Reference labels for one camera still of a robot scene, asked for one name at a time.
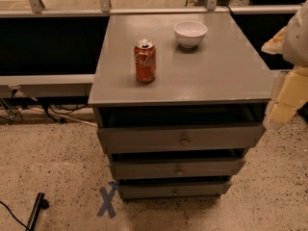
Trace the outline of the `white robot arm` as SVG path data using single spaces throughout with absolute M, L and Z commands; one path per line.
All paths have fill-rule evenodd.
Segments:
M 281 54 L 294 66 L 290 72 L 277 75 L 263 120 L 267 129 L 279 129 L 308 102 L 308 1 L 261 50 Z

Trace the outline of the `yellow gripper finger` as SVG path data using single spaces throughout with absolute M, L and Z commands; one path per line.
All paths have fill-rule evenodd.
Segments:
M 282 54 L 286 27 L 280 29 L 269 41 L 261 47 L 261 51 L 268 54 Z

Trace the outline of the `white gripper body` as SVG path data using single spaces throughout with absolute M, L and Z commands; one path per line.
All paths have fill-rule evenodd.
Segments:
M 276 74 L 263 125 L 278 130 L 308 102 L 308 67 L 295 66 Z

